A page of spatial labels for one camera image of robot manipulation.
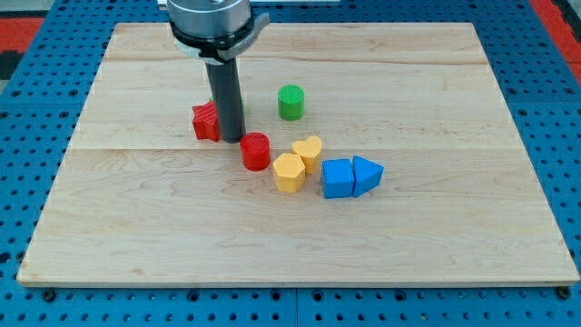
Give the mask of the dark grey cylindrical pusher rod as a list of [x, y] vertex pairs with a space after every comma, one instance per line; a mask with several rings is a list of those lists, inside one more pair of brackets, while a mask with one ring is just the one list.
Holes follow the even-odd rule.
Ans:
[[232, 59], [221, 65], [207, 64], [206, 71], [221, 138], [226, 143], [238, 143], [246, 134], [246, 129], [237, 62]]

